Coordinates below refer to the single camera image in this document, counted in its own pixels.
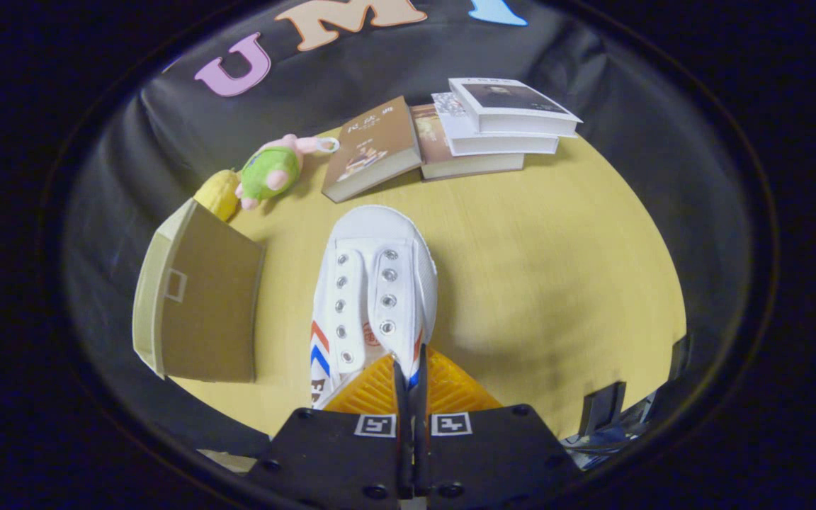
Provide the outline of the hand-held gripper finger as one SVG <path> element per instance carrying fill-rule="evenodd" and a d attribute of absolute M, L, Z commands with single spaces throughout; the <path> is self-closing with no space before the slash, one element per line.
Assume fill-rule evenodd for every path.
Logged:
<path fill-rule="evenodd" d="M 412 388 L 412 490 L 428 509 L 555 509 L 582 477 L 529 404 L 434 412 L 428 354 Z"/>
<path fill-rule="evenodd" d="M 296 409 L 246 480 L 289 509 L 398 509 L 412 497 L 412 419 L 401 366 L 389 368 L 394 411 Z"/>

